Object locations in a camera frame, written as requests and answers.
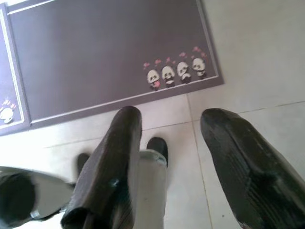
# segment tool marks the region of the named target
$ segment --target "white tile floor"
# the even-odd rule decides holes
[[[201,112],[240,113],[305,179],[305,1],[205,0],[222,86],[137,106],[142,148],[152,136],[169,146],[166,229],[239,228],[199,129]],[[92,152],[115,112],[0,137],[1,164],[76,179],[75,157]],[[23,228],[56,228],[60,217]]]

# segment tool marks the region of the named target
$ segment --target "gray doormat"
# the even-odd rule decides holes
[[[223,84],[199,0],[29,0],[8,12],[28,128]]]

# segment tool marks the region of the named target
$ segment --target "pant leg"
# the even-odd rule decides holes
[[[166,159],[154,150],[140,152],[134,229],[163,229],[166,205]]]

